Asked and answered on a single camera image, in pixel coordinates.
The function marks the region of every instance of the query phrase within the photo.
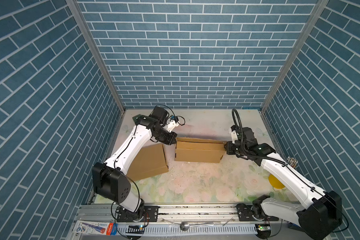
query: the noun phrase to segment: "table surface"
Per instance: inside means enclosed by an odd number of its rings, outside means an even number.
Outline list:
[[[138,114],[148,116],[151,111],[129,109],[125,112],[112,154],[132,131],[132,117]],[[174,112],[186,120],[184,126],[173,130],[178,137],[231,140],[230,127],[234,124],[231,110],[175,109]],[[252,129],[258,143],[265,142],[273,147],[259,112],[245,109],[238,112],[242,126]],[[288,189],[274,189],[268,181],[269,172],[252,161],[224,155],[218,164],[178,162],[174,161],[175,145],[165,145],[165,151],[169,172],[136,182],[146,203],[251,202],[263,194],[277,200],[297,201]],[[97,195],[95,204],[104,203],[112,201]]]

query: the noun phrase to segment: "blue brick wall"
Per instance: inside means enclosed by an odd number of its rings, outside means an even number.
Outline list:
[[[330,0],[266,117],[287,156],[308,179],[342,196],[360,239],[360,0]]]
[[[119,115],[65,0],[0,0],[0,240],[67,236]]]
[[[79,0],[127,108],[257,108],[316,0]]]

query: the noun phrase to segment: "yellow round object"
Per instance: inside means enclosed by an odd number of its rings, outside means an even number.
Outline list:
[[[285,186],[272,174],[268,177],[269,183],[276,189],[283,189]]]

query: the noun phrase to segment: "closed cardboard box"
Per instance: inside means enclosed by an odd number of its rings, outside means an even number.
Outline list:
[[[225,154],[223,141],[178,137],[175,161],[219,163]]]
[[[168,172],[163,144],[155,144],[140,149],[131,163],[127,176],[137,181]]]

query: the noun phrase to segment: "spoon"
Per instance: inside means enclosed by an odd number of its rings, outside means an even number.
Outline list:
[[[180,224],[180,229],[182,231],[187,231],[190,227],[195,227],[195,226],[213,226],[213,222],[196,223],[196,224],[189,224],[189,222],[182,222]]]

